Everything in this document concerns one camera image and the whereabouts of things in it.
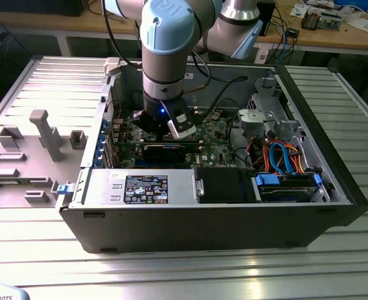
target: electronic equipment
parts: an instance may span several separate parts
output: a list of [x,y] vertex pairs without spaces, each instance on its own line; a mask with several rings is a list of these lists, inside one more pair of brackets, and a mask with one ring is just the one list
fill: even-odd
[[334,0],[334,4],[341,6],[354,5],[364,11],[368,11],[368,0]]
[[106,10],[141,22],[142,65],[137,68],[143,71],[144,110],[135,124],[148,132],[157,128],[159,135],[171,132],[174,139],[195,133],[203,121],[183,99],[205,87],[183,90],[191,50],[244,59],[263,27],[256,0],[105,0]]
[[304,18],[301,20],[301,26],[303,29],[316,30],[317,25],[322,17],[322,13],[314,7],[309,7],[305,13]]
[[341,17],[335,11],[322,11],[317,28],[338,30],[341,23]]
[[[368,156],[343,150],[368,141],[368,115],[338,74],[209,66],[248,79],[174,140],[135,124],[140,71],[115,58],[32,60],[0,104],[0,208],[56,206],[91,253],[303,247],[368,210],[356,167]],[[204,81],[192,64],[186,73],[186,89]],[[194,115],[225,85],[213,84],[184,95]],[[334,89],[347,100],[330,100]]]
[[[139,72],[118,68],[119,83],[140,82]],[[58,191],[59,212],[86,251],[307,246],[368,209],[298,92],[292,79],[298,70],[225,68],[250,78],[261,74],[249,82],[257,92],[251,99],[235,97],[244,109],[230,104],[214,109],[195,133],[179,141],[169,133],[160,137],[142,130],[130,111],[111,117],[105,107],[119,98],[98,104],[92,128],[97,137],[87,142],[78,179]],[[104,97],[121,90],[113,78],[109,82]],[[247,84],[239,82],[237,92]],[[209,95],[185,99],[201,114],[193,103],[209,107]]]
[[266,36],[276,3],[274,0],[258,0],[257,7],[260,11],[259,20],[263,22],[259,36]]
[[[142,63],[31,64],[35,78],[17,100],[44,98],[46,109],[0,126],[0,207],[57,199],[90,253],[307,246],[368,210],[343,162],[348,152],[337,152],[326,132],[339,125],[328,127],[311,109],[314,97],[323,105],[332,93],[351,104],[354,92],[338,75],[205,63],[218,78],[206,75],[210,89],[187,64],[194,47],[248,55],[263,24],[255,1],[105,0],[106,8],[142,20]],[[134,94],[143,94],[140,104]],[[77,114],[85,118],[65,117]],[[357,126],[368,128],[368,118]]]
[[79,17],[88,0],[0,0],[0,11]]

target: slotted metal surface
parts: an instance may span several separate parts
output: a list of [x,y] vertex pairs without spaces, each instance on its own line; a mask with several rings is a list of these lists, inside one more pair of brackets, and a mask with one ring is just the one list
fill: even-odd
[[340,74],[326,68],[287,70],[368,199],[368,106]]
[[[73,63],[94,64],[92,60],[56,57],[41,63],[57,64],[60,60],[71,65],[72,73]],[[314,75],[302,72],[302,82],[307,83],[306,75]],[[327,73],[319,69],[319,76],[330,78],[325,86],[341,88],[334,75]],[[326,101],[337,109],[313,105],[315,113],[360,119],[366,115],[352,98],[345,101],[355,105],[345,110],[334,105],[338,100]],[[46,101],[47,106],[58,107],[53,103]],[[69,113],[67,108],[93,108],[80,103],[92,102],[69,99],[61,116]],[[10,115],[16,116],[19,111],[15,109],[23,107],[14,106]],[[334,123],[331,119],[324,122]],[[368,157],[368,135],[346,126],[330,128],[327,132],[341,153]],[[350,155],[347,165],[368,197],[368,162]],[[115,255],[84,252],[54,209],[0,209],[0,281],[25,288],[33,300],[368,299],[368,213],[349,227],[332,228],[308,248]]]

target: warning label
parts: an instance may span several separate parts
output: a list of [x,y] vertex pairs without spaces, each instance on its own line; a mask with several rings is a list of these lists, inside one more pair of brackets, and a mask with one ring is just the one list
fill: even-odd
[[167,176],[127,176],[124,199],[127,204],[168,203]]

